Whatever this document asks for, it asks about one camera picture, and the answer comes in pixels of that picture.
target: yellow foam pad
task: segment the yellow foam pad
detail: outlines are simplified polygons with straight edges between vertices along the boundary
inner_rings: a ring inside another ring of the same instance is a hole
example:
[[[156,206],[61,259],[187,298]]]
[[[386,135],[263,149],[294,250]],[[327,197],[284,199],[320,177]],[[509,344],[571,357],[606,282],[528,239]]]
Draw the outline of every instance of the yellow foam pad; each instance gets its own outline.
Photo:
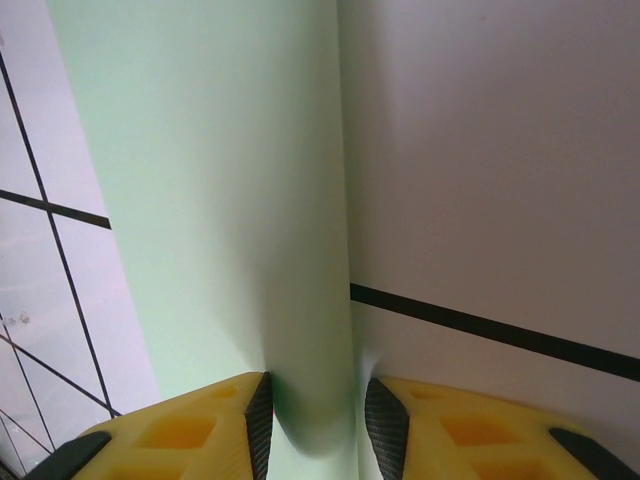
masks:
[[[253,480],[245,412],[263,373],[247,373],[96,425],[111,441],[74,480]]]
[[[566,419],[454,388],[380,378],[409,414],[403,480],[594,480],[549,434]]]

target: black rubber pad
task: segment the black rubber pad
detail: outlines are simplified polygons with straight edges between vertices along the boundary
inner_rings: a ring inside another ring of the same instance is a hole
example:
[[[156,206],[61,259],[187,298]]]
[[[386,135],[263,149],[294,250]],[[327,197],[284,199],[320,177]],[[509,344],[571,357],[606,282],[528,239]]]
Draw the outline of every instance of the black rubber pad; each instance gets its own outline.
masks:
[[[273,432],[273,390],[271,375],[263,375],[245,412],[253,480],[265,480],[269,468]]]
[[[65,443],[24,480],[71,480],[111,440],[107,432],[93,432]]]
[[[551,428],[549,433],[598,480],[640,480],[640,475],[593,438],[563,428]]]
[[[15,476],[13,471],[10,470],[2,460],[0,460],[0,480],[18,480],[18,477]]]
[[[384,480],[402,480],[409,440],[409,414],[377,378],[367,386],[364,419]]]

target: black line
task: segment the black line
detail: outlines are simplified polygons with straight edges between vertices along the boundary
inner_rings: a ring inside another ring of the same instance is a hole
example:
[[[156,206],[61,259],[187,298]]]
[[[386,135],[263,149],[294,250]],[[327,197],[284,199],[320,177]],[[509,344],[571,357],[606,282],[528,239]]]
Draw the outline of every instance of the black line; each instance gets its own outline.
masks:
[[[4,325],[2,314],[0,314],[0,321],[3,322],[4,331],[7,334],[7,338],[4,338],[1,334],[0,334],[0,338],[6,341],[11,347],[11,349],[13,350],[13,354],[16,357],[16,362],[18,362],[18,367],[22,372],[22,378],[24,379],[24,383],[27,385],[27,390],[29,390],[29,393],[31,394],[31,399],[33,400],[33,403],[36,406],[36,410],[38,411],[38,416],[40,417],[40,421],[42,422],[44,431],[47,434],[47,438],[49,439],[49,442],[51,443],[51,448],[55,450],[56,446],[53,443],[53,439],[51,438],[51,433],[49,433],[49,427],[47,427],[47,422],[44,421],[44,415],[42,414],[42,410],[40,410],[40,404],[38,403],[38,399],[36,398],[36,394],[34,393],[33,388],[31,388],[31,382],[29,382],[29,377],[27,377],[27,372],[24,370],[24,366],[22,365],[22,360],[20,360],[20,356],[16,351],[16,345],[11,341],[11,335],[9,334],[9,330],[7,329],[7,326]]]
[[[13,87],[11,86],[11,79],[9,78],[9,73],[7,72],[7,67],[4,63],[4,59],[2,58],[2,52],[0,52],[0,69],[2,70],[2,76],[4,78],[4,83],[7,87],[7,93],[9,94],[9,98],[11,99],[11,105],[13,107],[13,113],[15,114],[16,121],[18,122],[18,126],[20,127],[20,133],[22,135],[22,141],[24,142],[24,146],[27,150],[27,154],[29,155],[29,161],[31,162],[31,168],[33,169],[33,174],[36,177],[36,183],[38,184],[38,188],[40,189],[40,195],[42,196],[42,200],[49,203],[47,198],[47,192],[44,188],[44,183],[42,181],[42,176],[40,175],[40,170],[38,169],[38,164],[36,163],[36,157],[33,154],[33,149],[31,148],[31,142],[29,142],[29,136],[27,135],[27,130],[24,126],[24,122],[22,121],[22,115],[20,113],[20,108],[18,106],[18,101],[16,100],[16,96],[13,92]],[[104,395],[104,400],[107,404],[107,410],[109,411],[109,415],[111,418],[114,418],[114,414],[111,408],[111,400],[109,399],[109,392],[107,392],[107,385],[104,381],[104,377],[102,375],[102,370],[100,369],[100,363],[98,362],[98,356],[96,355],[96,351],[93,348],[93,342],[91,341],[91,335],[89,334],[89,328],[87,327],[86,319],[84,318],[84,311],[82,310],[82,305],[80,304],[80,298],[78,297],[78,292],[76,290],[75,283],[73,281],[73,277],[71,276],[71,269],[69,268],[69,263],[67,262],[67,257],[64,253],[64,249],[62,248],[62,242],[60,241],[60,235],[58,234],[58,228],[56,227],[56,222],[53,219],[53,214],[50,211],[47,211],[47,217],[49,218],[49,224],[51,225],[51,231],[53,232],[53,238],[56,242],[56,247],[58,248],[58,253],[60,254],[60,260],[62,261],[62,266],[64,268],[64,272],[67,276],[67,281],[69,282],[69,288],[71,289],[71,295],[73,296],[73,301],[76,305],[76,310],[78,311],[78,317],[80,318],[80,323],[82,324],[82,330],[84,331],[84,336],[87,341],[87,345],[89,346],[89,353],[91,354],[91,359],[93,360],[93,365],[96,369],[96,373],[98,375],[98,380],[100,381],[100,387],[102,389],[102,394]]]
[[[15,342],[13,342],[13,340],[11,340],[11,338],[7,338],[4,335],[0,334],[0,340],[4,340],[9,345],[11,345],[16,351],[22,353],[25,357],[28,357],[30,360],[33,360],[35,363],[40,365],[42,368],[46,369],[47,371],[49,371],[50,373],[52,373],[53,375],[58,377],[60,380],[62,380],[63,382],[67,383],[69,386],[75,388],[80,393],[82,393],[83,395],[85,395],[89,399],[93,400],[95,403],[100,405],[102,408],[104,408],[105,410],[109,411],[109,413],[112,414],[112,417],[118,417],[118,416],[122,415],[120,412],[118,412],[114,408],[109,408],[109,406],[103,400],[100,400],[98,397],[96,397],[91,392],[89,392],[88,390],[86,390],[83,387],[81,387],[80,385],[78,385],[76,382],[74,382],[73,380],[71,380],[67,376],[65,376],[64,374],[58,372],[56,369],[54,369],[50,365],[47,365],[45,362],[40,360],[38,357],[36,357],[35,355],[30,353],[29,351],[27,351],[24,348],[22,348],[20,345],[18,345]]]
[[[640,382],[640,359],[351,284],[351,300]]]
[[[22,472],[26,475],[27,469],[24,468],[24,463],[22,463],[22,457],[20,457],[20,454],[18,453],[18,449],[16,448],[16,444],[13,443],[13,438],[11,437],[11,434],[9,433],[9,430],[7,429],[7,425],[4,423],[4,418],[2,418],[2,416],[0,416],[0,423],[2,423],[2,427],[4,428],[4,431],[7,433],[7,438],[9,439],[9,442],[11,442],[11,446],[13,447],[13,451],[16,452],[16,458],[20,462],[20,466],[22,467]]]
[[[26,433],[27,437],[29,437],[31,440],[33,440],[38,445],[40,445],[44,450],[46,450],[47,453],[52,453],[52,450],[49,450],[42,443],[40,443],[40,440],[38,440],[36,437],[31,435],[26,428],[24,428],[22,425],[20,425],[14,418],[11,417],[11,415],[9,415],[7,412],[2,410],[2,408],[0,408],[0,413],[3,414],[5,417],[7,417],[9,420],[11,420],[11,423],[14,423],[16,425],[16,427],[18,427],[20,430],[22,430],[24,433]]]
[[[0,189],[0,198],[8,200],[10,202],[19,203],[28,207],[37,208],[45,212],[55,213],[63,217],[71,218],[72,220],[78,220],[79,222],[88,223],[96,227],[106,228],[111,230],[111,223],[107,217],[101,215],[95,215],[93,213],[84,212],[82,210],[76,210],[75,208],[64,207],[56,203],[49,203],[37,198],[26,197],[18,193],[7,192]]]

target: light green paper sheet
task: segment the light green paper sheet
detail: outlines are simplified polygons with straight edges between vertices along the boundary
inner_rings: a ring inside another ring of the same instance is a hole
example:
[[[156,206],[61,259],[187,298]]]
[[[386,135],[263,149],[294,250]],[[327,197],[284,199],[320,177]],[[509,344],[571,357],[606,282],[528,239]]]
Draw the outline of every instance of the light green paper sheet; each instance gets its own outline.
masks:
[[[269,478],[356,478],[336,5],[48,4],[163,395],[271,370]]]

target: square cutout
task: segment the square cutout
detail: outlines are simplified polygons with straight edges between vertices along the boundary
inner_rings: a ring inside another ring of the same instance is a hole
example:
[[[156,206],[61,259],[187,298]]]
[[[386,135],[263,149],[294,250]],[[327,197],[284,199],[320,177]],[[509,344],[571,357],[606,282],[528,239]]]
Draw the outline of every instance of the square cutout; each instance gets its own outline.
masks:
[[[222,387],[213,392],[213,398],[233,398],[238,393],[238,387],[231,385],[228,387]]]
[[[518,443],[521,439],[507,422],[489,415],[468,414],[444,417],[442,425],[459,447]]]
[[[471,466],[480,480],[558,480],[539,460],[493,460]]]
[[[161,418],[144,433],[141,448],[200,448],[215,427],[215,420],[200,417]]]
[[[409,390],[409,393],[413,398],[417,398],[418,400],[435,400],[436,398],[440,398],[439,395],[435,393],[428,392],[427,390],[422,390],[419,388],[412,388]]]

